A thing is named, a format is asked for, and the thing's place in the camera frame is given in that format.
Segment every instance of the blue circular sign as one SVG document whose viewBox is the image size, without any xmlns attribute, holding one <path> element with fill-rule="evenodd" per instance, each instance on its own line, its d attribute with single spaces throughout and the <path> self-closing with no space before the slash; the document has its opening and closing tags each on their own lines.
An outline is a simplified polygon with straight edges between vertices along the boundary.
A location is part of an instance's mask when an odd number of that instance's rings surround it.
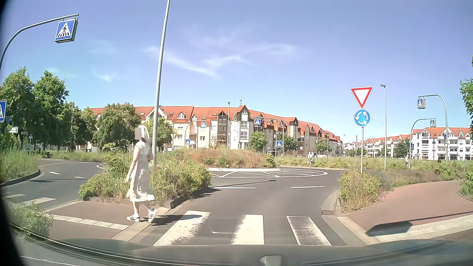
<svg viewBox="0 0 473 266">
<path fill-rule="evenodd" d="M 367 110 L 360 109 L 355 112 L 353 119 L 355 120 L 355 124 L 357 126 L 365 127 L 371 121 L 371 115 L 369 114 Z"/>
</svg>

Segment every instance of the red brick sidewalk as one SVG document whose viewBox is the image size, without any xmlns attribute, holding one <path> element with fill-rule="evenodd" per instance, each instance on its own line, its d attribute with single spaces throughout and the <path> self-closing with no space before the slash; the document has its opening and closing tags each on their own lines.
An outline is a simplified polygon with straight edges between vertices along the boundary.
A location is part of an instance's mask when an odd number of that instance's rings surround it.
<svg viewBox="0 0 473 266">
<path fill-rule="evenodd" d="M 458 195 L 458 181 L 396 188 L 384 199 L 348 217 L 366 231 L 419 225 L 473 214 L 473 202 Z"/>
</svg>

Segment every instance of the sneaker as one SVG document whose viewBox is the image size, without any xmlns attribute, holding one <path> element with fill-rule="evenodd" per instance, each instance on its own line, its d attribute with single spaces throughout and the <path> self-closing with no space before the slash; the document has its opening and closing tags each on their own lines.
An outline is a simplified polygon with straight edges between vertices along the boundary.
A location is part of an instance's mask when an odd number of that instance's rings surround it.
<svg viewBox="0 0 473 266">
<path fill-rule="evenodd" d="M 129 221 L 132 221 L 132 222 L 139 222 L 140 221 L 140 217 L 136 217 L 135 215 L 132 215 L 132 216 L 128 216 L 126 217 L 127 220 Z"/>
<path fill-rule="evenodd" d="M 158 212 L 157 209 L 154 209 L 151 212 L 148 212 L 148 222 L 153 222 L 157 212 Z"/>
</svg>

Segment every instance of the white top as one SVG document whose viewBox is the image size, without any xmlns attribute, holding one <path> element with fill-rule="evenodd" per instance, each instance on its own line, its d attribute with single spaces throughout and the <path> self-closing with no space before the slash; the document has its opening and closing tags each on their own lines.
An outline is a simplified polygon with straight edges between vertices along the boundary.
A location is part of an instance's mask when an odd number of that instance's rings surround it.
<svg viewBox="0 0 473 266">
<path fill-rule="evenodd" d="M 151 149 L 151 145 L 147 142 L 139 141 L 136 143 L 135 147 L 139 147 L 141 149 L 140 154 L 147 155 L 149 153 L 149 150 Z"/>
</svg>

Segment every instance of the zebra crossing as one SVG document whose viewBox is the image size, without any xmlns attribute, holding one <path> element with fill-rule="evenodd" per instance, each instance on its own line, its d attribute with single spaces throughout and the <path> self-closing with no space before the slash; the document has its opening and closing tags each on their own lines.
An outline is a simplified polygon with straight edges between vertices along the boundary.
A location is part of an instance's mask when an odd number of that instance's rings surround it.
<svg viewBox="0 0 473 266">
<path fill-rule="evenodd" d="M 278 239 L 279 244 L 331 246 L 330 241 L 310 217 L 286 216 L 283 222 L 287 227 L 271 226 L 269 223 L 271 223 L 272 219 L 267 219 L 265 222 L 263 215 L 258 214 L 241 215 L 236 225 L 227 222 L 224 226 L 222 225 L 225 223 L 224 218 L 215 218 L 213 224 L 216 225 L 216 223 L 220 223 L 220 226 L 217 227 L 227 227 L 226 232 L 214 231 L 212 226 L 208 226 L 204 229 L 210 217 L 210 212 L 187 211 L 179 220 L 175 221 L 160 235 L 160 237 L 156 235 L 159 238 L 156 239 L 154 246 L 201 244 L 202 239 L 208 244 L 215 244 L 212 243 L 212 240 L 216 243 L 222 243 L 222 238 L 219 238 L 219 234 L 227 234 L 228 244 L 231 245 L 263 245 L 274 243 L 275 241 L 274 239 L 267 241 L 271 235 L 273 235 L 272 237 L 274 238 L 275 234 L 275 232 L 270 232 L 269 230 L 275 230 L 278 234 L 291 234 L 292 239 L 280 237 Z"/>
</svg>

